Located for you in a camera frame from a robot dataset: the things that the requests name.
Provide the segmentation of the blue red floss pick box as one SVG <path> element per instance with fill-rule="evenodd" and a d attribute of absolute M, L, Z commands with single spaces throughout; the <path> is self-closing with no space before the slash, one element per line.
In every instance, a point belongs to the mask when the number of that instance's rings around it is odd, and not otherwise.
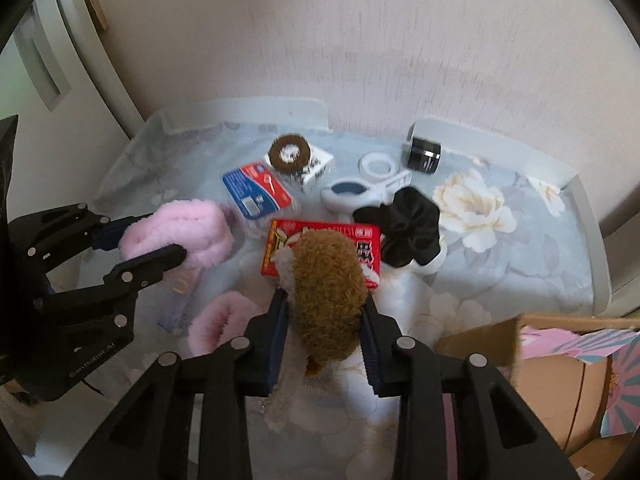
<path fill-rule="evenodd" d="M 272 220 L 295 218 L 302 211 L 298 200 L 263 162 L 231 169 L 221 176 L 221 182 L 247 237 L 265 237 Z"/>

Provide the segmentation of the black scrunchie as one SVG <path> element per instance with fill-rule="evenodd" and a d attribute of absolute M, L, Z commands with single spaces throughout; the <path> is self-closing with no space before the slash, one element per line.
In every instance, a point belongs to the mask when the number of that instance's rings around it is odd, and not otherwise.
<path fill-rule="evenodd" d="M 413 186 L 398 190 L 389 205 L 362 207 L 352 214 L 356 223 L 380 229 L 381 259 L 393 268 L 413 261 L 427 266 L 440 254 L 439 217 L 439 206 Z"/>

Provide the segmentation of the white plastic clip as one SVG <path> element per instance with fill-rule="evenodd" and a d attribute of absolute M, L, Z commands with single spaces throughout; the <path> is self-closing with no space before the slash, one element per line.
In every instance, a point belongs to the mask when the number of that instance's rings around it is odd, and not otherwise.
<path fill-rule="evenodd" d="M 408 170 L 375 183 L 359 178 L 340 179 L 322 188 L 320 198 L 323 206 L 334 214 L 351 216 L 360 208 L 390 205 L 395 194 L 410 183 L 411 172 Z"/>

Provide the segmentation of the brown plush hedgehog toy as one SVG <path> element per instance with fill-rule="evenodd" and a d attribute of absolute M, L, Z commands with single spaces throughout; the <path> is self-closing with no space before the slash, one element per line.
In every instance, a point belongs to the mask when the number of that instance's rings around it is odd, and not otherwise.
<path fill-rule="evenodd" d="M 306 374 L 347 359 L 359 344 L 369 289 L 356 246 L 346 235 L 308 230 L 273 256 L 292 306 L 292 323 L 307 353 Z"/>

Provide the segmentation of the floral blue table cloth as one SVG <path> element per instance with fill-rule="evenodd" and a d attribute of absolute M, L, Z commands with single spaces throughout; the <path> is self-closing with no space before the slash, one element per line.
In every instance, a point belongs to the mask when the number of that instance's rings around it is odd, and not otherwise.
<path fill-rule="evenodd" d="M 154 115 L 103 180 L 92 206 L 115 218 L 172 200 L 228 204 L 222 176 L 261 160 L 276 125 L 175 125 Z M 447 153 L 413 185 L 442 210 L 448 252 L 422 278 L 384 268 L 378 307 L 426 344 L 526 311 L 588 313 L 593 292 L 584 229 L 569 190 L 557 191 L 480 159 Z M 44 407 L 46 424 L 32 466 L 62 474 L 106 414 L 160 353 L 189 351 L 186 331 L 210 300 L 236 290 L 269 304 L 274 281 L 260 273 L 265 243 L 233 231 L 228 260 L 194 287 L 160 283 L 142 292 L 136 338 L 62 400 Z M 386 479 L 392 472 L 398 403 L 377 398 L 353 353 L 280 398 L 248 404 L 258 479 Z"/>

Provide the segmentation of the red milk drink carton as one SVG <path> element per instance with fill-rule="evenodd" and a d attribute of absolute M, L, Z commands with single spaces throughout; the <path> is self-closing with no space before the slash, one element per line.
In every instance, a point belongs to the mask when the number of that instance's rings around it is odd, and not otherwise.
<path fill-rule="evenodd" d="M 299 219 L 276 219 L 270 223 L 262 257 L 260 274 L 277 278 L 274 254 L 283 247 L 293 247 L 299 237 L 310 230 L 333 230 L 348 237 L 355 245 L 367 288 L 375 290 L 380 284 L 381 233 L 377 226 L 358 223 L 322 222 Z"/>

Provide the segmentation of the white floral tissue pack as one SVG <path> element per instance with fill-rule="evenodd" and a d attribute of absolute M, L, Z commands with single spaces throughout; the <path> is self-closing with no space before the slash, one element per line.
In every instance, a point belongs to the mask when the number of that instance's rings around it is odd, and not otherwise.
<path fill-rule="evenodd" d="M 264 156 L 264 164 L 289 188 L 294 188 L 301 193 L 309 193 L 318 181 L 333 169 L 335 164 L 335 158 L 331 153 L 314 144 L 310 144 L 309 147 L 309 162 L 297 174 L 279 174 L 271 165 L 268 154 Z"/>

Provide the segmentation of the pink fluffy headband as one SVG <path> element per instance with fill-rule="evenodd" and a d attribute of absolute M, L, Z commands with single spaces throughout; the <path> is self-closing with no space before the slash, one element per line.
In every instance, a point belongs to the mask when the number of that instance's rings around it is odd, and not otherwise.
<path fill-rule="evenodd" d="M 229 209 L 212 200 L 174 200 L 125 230 L 118 248 L 124 260 L 169 245 L 186 250 L 183 265 L 210 269 L 226 260 L 234 244 Z"/>

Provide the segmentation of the clear tape roll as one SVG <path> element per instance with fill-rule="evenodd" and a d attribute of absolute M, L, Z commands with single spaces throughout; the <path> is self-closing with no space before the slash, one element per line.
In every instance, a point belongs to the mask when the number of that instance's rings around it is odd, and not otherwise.
<path fill-rule="evenodd" d="M 370 152 L 360 157 L 358 169 L 366 180 L 381 182 L 398 174 L 399 162 L 389 154 Z"/>

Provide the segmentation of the black cosmetic jar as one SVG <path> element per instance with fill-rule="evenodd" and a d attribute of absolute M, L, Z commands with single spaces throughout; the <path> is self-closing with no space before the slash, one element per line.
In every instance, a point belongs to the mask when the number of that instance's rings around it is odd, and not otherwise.
<path fill-rule="evenodd" d="M 409 141 L 407 167 L 424 174 L 434 174 L 442 156 L 439 143 L 413 136 Z"/>

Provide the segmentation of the pink fluffy scrunchie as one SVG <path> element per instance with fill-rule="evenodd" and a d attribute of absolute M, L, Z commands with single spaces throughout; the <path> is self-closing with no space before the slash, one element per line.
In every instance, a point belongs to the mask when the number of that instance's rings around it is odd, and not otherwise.
<path fill-rule="evenodd" d="M 188 346 L 194 356 L 204 356 L 235 337 L 243 336 L 248 322 L 262 309 L 254 301 L 236 292 L 215 297 L 192 321 Z"/>

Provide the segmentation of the white door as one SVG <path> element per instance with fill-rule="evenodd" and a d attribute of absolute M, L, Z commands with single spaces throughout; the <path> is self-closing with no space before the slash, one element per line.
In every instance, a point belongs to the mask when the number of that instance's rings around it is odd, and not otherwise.
<path fill-rule="evenodd" d="M 18 118 L 11 219 L 91 200 L 142 126 L 104 25 L 98 0 L 32 0 L 1 51 L 1 115 Z"/>

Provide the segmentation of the cardboard box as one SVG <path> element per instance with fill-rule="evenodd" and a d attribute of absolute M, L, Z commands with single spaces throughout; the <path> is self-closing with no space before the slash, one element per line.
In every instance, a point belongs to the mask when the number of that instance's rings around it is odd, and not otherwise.
<path fill-rule="evenodd" d="M 608 478 L 639 435 L 639 322 L 527 313 L 443 336 L 498 367 L 583 479 Z"/>

